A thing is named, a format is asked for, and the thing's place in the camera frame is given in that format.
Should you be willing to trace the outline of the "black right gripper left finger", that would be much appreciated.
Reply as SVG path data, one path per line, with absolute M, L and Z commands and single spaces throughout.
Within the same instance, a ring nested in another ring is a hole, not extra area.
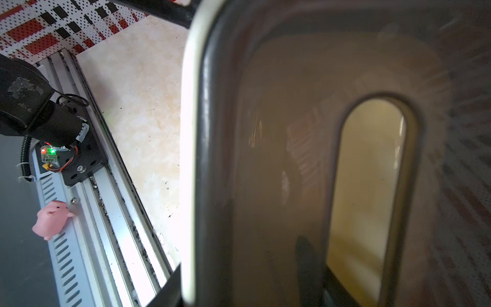
M 147 307 L 182 307 L 181 265 L 177 266 L 164 287 Z

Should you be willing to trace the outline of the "cream box dark lid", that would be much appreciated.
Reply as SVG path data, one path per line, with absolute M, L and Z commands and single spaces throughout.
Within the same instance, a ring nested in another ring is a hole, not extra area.
M 185 306 L 490 305 L 490 2 L 202 1 L 181 117 Z

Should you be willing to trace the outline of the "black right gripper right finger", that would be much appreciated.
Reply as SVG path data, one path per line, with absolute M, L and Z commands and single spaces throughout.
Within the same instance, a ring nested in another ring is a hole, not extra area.
M 313 245 L 303 236 L 296 241 L 295 261 L 301 306 L 359 306 L 330 268 L 321 266 Z

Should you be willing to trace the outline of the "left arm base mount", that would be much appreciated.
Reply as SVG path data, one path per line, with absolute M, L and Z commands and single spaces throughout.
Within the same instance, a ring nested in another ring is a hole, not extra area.
M 107 165 L 107 157 L 89 117 L 89 101 L 76 94 L 63 94 L 56 103 L 82 121 L 81 136 L 65 147 L 54 147 L 45 142 L 34 144 L 33 164 L 41 175 L 58 173 L 65 185 L 72 187 Z

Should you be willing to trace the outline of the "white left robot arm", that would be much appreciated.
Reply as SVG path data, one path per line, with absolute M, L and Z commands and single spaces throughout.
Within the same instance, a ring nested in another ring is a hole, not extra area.
M 68 147 L 88 135 L 87 121 L 51 100 L 55 89 L 33 65 L 1 56 L 1 134 Z

